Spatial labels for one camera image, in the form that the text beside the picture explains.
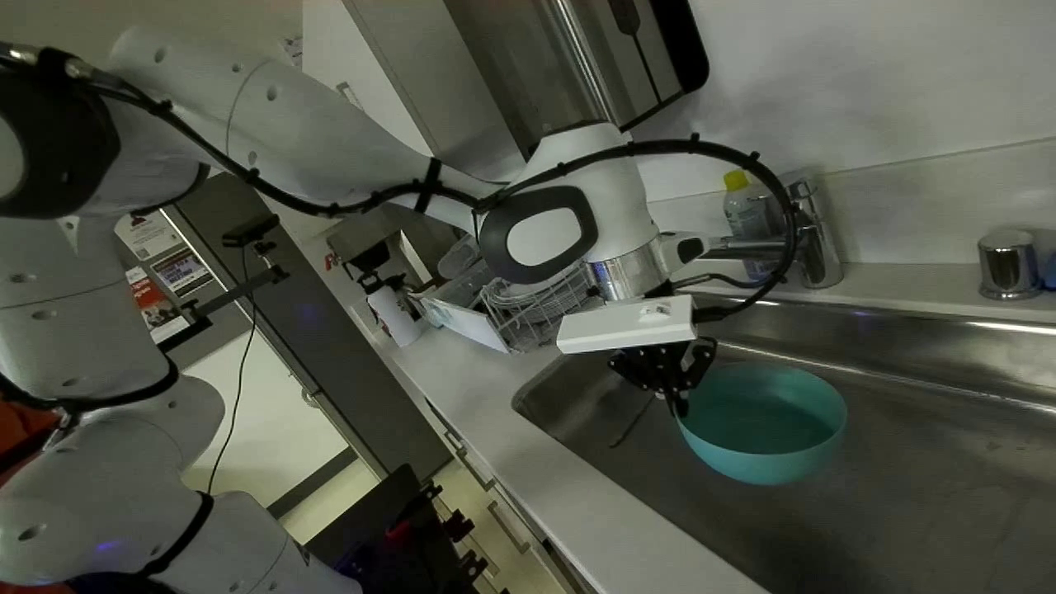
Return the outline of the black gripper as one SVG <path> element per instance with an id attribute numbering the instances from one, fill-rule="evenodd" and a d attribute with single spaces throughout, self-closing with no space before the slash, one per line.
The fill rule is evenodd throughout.
<path id="1" fill-rule="evenodd" d="M 607 368 L 636 390 L 656 392 L 665 412 L 691 417 L 691 390 L 706 376 L 715 359 L 713 341 L 660 344 L 616 350 Z"/>

